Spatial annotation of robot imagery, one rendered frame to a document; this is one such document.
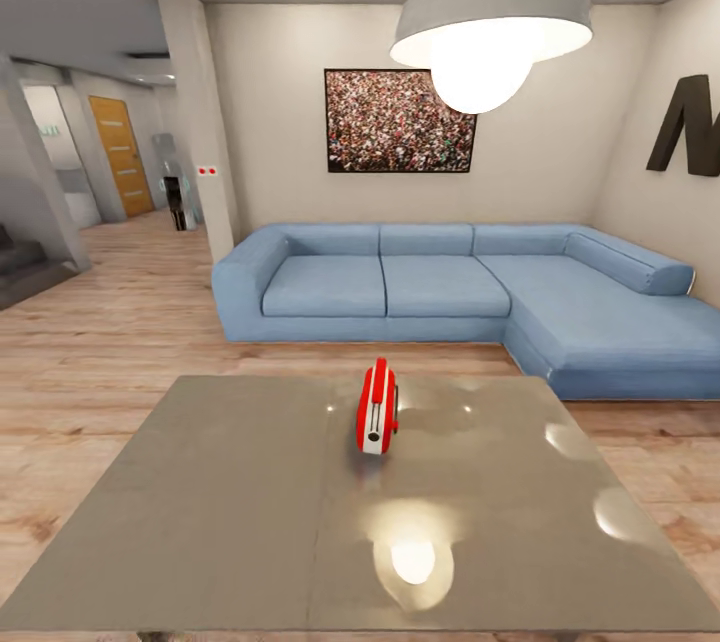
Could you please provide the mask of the radio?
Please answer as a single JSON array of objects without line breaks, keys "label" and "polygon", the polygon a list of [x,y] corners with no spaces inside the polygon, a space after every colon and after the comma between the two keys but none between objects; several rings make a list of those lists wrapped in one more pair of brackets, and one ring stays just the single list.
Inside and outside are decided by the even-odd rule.
[{"label": "radio", "polygon": [[366,373],[357,412],[357,444],[362,451],[382,455],[389,449],[392,430],[398,432],[398,394],[395,374],[379,357]]}]

